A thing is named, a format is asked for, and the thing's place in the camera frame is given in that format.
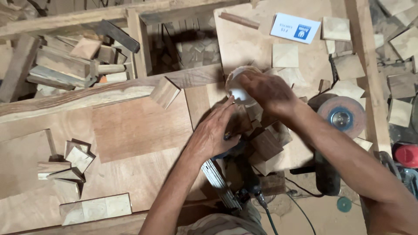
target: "black cable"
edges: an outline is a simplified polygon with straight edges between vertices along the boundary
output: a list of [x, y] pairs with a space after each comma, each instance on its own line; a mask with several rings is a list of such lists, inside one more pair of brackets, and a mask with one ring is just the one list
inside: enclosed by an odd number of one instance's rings
[[288, 195], [289, 196], [289, 198], [290, 199], [292, 199], [292, 201], [296, 204], [296, 206], [298, 206], [299, 207], [299, 209], [301, 210], [301, 212], [303, 213], [303, 215], [305, 216], [305, 218], [308, 220], [308, 222], [309, 222], [309, 225], [311, 226], [311, 228], [312, 228], [312, 231], [313, 231], [313, 235], [316, 235], [316, 232], [315, 232], [315, 229], [314, 229], [314, 227], [313, 227], [313, 225], [312, 225], [312, 223], [311, 223], [311, 221], [309, 220], [309, 218], [308, 218], [308, 216], [305, 214], [305, 212], [302, 210], [302, 208], [299, 206], [299, 204], [288, 194], [288, 193], [286, 193], [286, 195]]
[[299, 185], [298, 185], [297, 183], [295, 183], [294, 181], [289, 180], [287, 177], [285, 177], [285, 179], [286, 179], [286, 180], [288, 180], [288, 181], [290, 181], [290, 182], [292, 182], [292, 183], [293, 183], [296, 187], [298, 187], [298, 188], [300, 188], [301, 190], [303, 190], [303, 191], [307, 192], [309, 195], [311, 195], [311, 196], [313, 196], [313, 197], [323, 197], [323, 196], [325, 196], [324, 194], [313, 194], [313, 193], [309, 192], [308, 190], [306, 190], [306, 189], [302, 188], [301, 186], [299, 186]]
[[268, 211], [268, 208], [264, 208], [264, 209], [265, 209], [265, 212], [267, 213], [268, 220], [270, 221], [270, 224], [271, 224], [271, 227], [273, 228], [274, 234], [279, 235], [277, 233], [276, 227], [274, 226], [273, 220], [271, 219], [271, 215], [270, 215], [270, 212]]

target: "workbench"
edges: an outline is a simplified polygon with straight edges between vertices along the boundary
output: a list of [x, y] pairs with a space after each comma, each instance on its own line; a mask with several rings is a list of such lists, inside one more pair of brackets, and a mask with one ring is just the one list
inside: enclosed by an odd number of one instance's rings
[[[118, 26], [124, 26], [126, 25], [126, 10], [128, 8], [134, 8], [146, 24], [152, 24], [171, 22], [208, 10], [245, 2], [248, 1], [147, 1], [31, 21], [13, 22], [0, 28], [0, 39], [15, 38], [21, 33], [32, 35], [80, 33], [94, 29], [102, 19], [110, 20]], [[365, 78], [358, 79], [359, 86], [366, 90], [366, 137], [368, 141], [373, 142], [371, 150], [373, 153], [378, 151], [390, 153], [389, 132], [385, 118], [385, 107], [383, 106], [383, 93], [377, 72], [375, 41], [367, 0], [346, 0], [345, 2], [343, 0], [307, 0], [304, 4], [287, 1], [277, 1], [277, 3], [281, 12], [284, 9], [289, 9], [289, 12], [285, 12], [288, 14], [293, 13], [303, 17], [303, 12], [312, 12], [312, 15], [318, 17], [318, 20], [322, 16], [347, 17], [350, 19], [354, 50], [358, 53], [366, 74]], [[237, 9], [250, 10], [248, 6], [239, 6]], [[278, 11], [278, 9], [271, 9], [271, 12]], [[260, 54], [259, 62], [265, 60], [263, 56]], [[303, 61], [311, 64], [309, 60], [315, 59], [315, 55], [309, 56]], [[91, 144], [91, 152], [96, 158], [99, 158], [96, 151], [97, 140], [92, 126], [92, 122], [94, 122], [92, 118], [93, 109], [148, 96], [163, 76], [170, 78], [179, 88], [223, 82], [223, 72], [228, 73], [233, 67], [240, 64], [230, 64], [231, 61], [227, 59], [224, 61], [223, 58], [222, 60], [223, 68], [220, 64], [215, 64], [167, 74], [139, 77], [135, 80], [45, 98], [1, 104], [0, 133], [2, 135], [0, 141], [51, 129], [58, 154], [63, 154], [66, 140], [76, 139]], [[323, 71], [323, 68], [312, 67], [311, 69], [317, 72], [310, 74], [310, 69], [303, 71], [305, 79], [311, 86], [316, 86], [319, 80], [323, 79], [323, 76], [327, 76], [327, 79], [330, 78], [330, 74], [322, 74], [327, 73]], [[70, 229], [57, 229], [55, 227], [50, 230], [50, 234], [77, 233], [77, 231], [90, 231], [92, 234], [96, 234], [94, 230], [96, 227], [101, 227], [103, 234], [116, 234], [126, 232], [126, 225], [134, 223], [136, 226], [130, 232], [137, 234], [137, 226], [145, 218], [142, 211], [151, 207], [181, 151], [182, 147], [179, 146], [108, 163], [101, 163], [99, 159], [95, 159], [85, 172], [87, 182], [84, 184], [82, 200], [129, 192], [132, 209], [135, 213], [127, 217], [108, 219], [106, 220], [108, 222], [98, 221], [70, 225]], [[300, 164], [298, 159], [289, 159], [290, 157], [288, 156], [288, 161], [292, 160], [295, 163], [294, 165]], [[0, 218], [2, 218], [0, 220], [0, 233], [25, 231], [61, 224], [58, 211], [59, 202], [54, 199], [52, 194], [53, 192], [38, 189], [31, 192], [30, 195], [19, 194], [0, 200]], [[216, 199], [216, 194], [201, 172], [191, 189], [186, 204], [196, 204]], [[112, 227], [113, 230], [104, 229], [106, 227]], [[48, 229], [40, 233], [47, 234], [47, 231]]]

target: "white label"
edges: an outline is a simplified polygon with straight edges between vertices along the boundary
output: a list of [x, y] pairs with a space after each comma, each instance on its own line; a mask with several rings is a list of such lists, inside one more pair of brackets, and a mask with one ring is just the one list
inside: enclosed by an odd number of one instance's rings
[[277, 13], [270, 35], [311, 44], [321, 22]]

